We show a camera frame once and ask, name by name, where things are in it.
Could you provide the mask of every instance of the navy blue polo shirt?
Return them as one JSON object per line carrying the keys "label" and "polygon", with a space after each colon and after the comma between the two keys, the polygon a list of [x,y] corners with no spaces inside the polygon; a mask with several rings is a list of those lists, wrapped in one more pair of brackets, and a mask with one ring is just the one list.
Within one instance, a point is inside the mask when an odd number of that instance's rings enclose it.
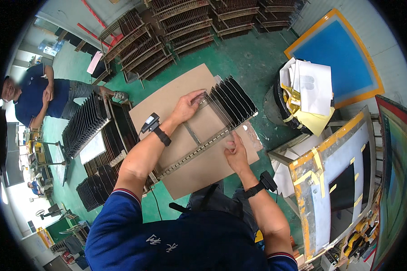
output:
{"label": "navy blue polo shirt", "polygon": [[[35,65],[27,69],[20,82],[21,95],[15,104],[15,116],[19,122],[28,127],[33,117],[42,109],[42,96],[48,85],[44,76],[44,64]],[[54,99],[48,104],[47,116],[60,117],[68,101],[69,80],[54,79]]]}
{"label": "navy blue polo shirt", "polygon": [[225,212],[143,224],[140,201],[126,189],[107,199],[90,228],[85,254],[92,271],[297,270],[289,254],[266,257],[248,226]]}
{"label": "navy blue polo shirt", "polygon": [[33,185],[33,188],[32,188],[32,192],[33,192],[33,194],[35,194],[35,195],[41,195],[41,196],[43,196],[44,194],[38,194],[39,193],[39,191],[38,191],[38,184],[36,183],[36,181],[33,181],[32,182],[32,185]]}

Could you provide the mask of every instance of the man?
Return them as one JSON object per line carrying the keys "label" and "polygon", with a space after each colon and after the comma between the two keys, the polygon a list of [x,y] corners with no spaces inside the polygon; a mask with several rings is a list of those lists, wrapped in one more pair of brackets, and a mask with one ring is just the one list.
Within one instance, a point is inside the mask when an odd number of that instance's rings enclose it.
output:
{"label": "man", "polygon": [[[197,90],[181,97],[160,129],[170,136],[195,114],[203,93]],[[235,132],[232,135],[234,141],[224,155],[247,191],[259,182],[247,163],[241,138]],[[157,134],[150,133],[123,161],[114,191],[86,242],[91,270],[297,270],[288,221],[265,190],[250,197],[249,203],[239,201],[252,210],[264,237],[264,251],[255,246],[256,229],[252,229],[254,221],[248,219],[247,208],[239,212],[238,201],[223,202],[216,191],[207,203],[202,203],[206,192],[193,193],[190,210],[177,220],[142,224],[143,187],[164,147]]]}
{"label": "man", "polygon": [[45,191],[53,187],[53,185],[47,184],[45,186],[42,186],[41,183],[35,180],[33,182],[27,182],[27,187],[32,189],[33,194],[43,196],[45,194]]}
{"label": "man", "polygon": [[128,99],[125,92],[67,79],[54,79],[53,67],[39,64],[28,68],[20,84],[6,76],[2,99],[14,101],[15,116],[26,127],[39,128],[45,116],[69,120],[77,109],[75,98],[89,97],[92,90],[107,93],[119,100]]}

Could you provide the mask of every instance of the gray pants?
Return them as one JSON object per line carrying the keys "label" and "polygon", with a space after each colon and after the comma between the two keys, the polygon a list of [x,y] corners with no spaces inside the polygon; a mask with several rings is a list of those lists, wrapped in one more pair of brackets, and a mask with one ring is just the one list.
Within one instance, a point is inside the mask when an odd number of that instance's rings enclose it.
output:
{"label": "gray pants", "polygon": [[[258,231],[258,225],[256,224],[255,218],[253,217],[249,200],[244,198],[244,189],[238,188],[237,190],[235,190],[232,198],[229,198],[224,194],[223,180],[216,182],[216,184],[218,184],[218,187],[208,201],[206,209],[223,211],[238,216],[238,212],[236,212],[236,209],[238,207],[238,202],[241,202],[243,205],[243,221],[250,227],[253,233],[256,233]],[[192,211],[198,211],[200,209],[201,202],[210,187],[211,186],[207,186],[191,194],[186,208]]]}
{"label": "gray pants", "polygon": [[75,98],[87,98],[95,91],[100,93],[99,85],[86,84],[80,81],[69,81],[69,94],[68,101],[63,108],[60,118],[70,120],[76,111],[80,108],[80,105],[74,102]]}

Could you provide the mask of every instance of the shoe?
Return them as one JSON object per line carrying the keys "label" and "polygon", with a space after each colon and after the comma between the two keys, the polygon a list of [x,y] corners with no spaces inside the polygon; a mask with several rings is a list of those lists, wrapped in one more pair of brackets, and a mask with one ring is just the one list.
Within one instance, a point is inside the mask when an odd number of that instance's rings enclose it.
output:
{"label": "shoe", "polygon": [[114,91],[114,97],[121,101],[128,100],[128,94],[123,91]]}

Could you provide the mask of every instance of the seated worker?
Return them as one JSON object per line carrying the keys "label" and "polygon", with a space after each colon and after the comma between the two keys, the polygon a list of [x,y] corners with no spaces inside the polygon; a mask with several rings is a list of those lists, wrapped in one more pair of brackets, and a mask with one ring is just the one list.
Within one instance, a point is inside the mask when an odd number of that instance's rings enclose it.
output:
{"label": "seated worker", "polygon": [[[203,93],[197,90],[181,97],[160,129],[170,136],[195,114]],[[250,170],[241,138],[235,132],[232,135],[234,141],[224,155],[247,191],[259,181]],[[152,132],[122,162],[114,191],[87,238],[85,254],[92,271],[297,270],[288,221],[266,190],[242,197],[240,209],[238,201],[223,199],[221,188],[201,204],[204,189],[192,194],[188,212],[177,220],[143,224],[143,187],[164,148]],[[250,215],[263,234],[264,251],[254,243],[256,229]]]}
{"label": "seated worker", "polygon": [[128,94],[111,91],[106,87],[67,79],[54,79],[53,67],[39,64],[27,69],[19,84],[6,76],[2,99],[14,101],[15,116],[27,128],[39,128],[45,116],[71,119],[80,105],[75,98],[89,97],[96,93],[107,93],[119,100],[128,99]]}
{"label": "seated worker", "polygon": [[33,194],[43,196],[45,194],[45,191],[48,190],[49,188],[53,187],[53,185],[47,184],[47,185],[43,186],[43,185],[41,185],[40,182],[35,180],[33,182],[27,182],[27,187],[32,189]]}

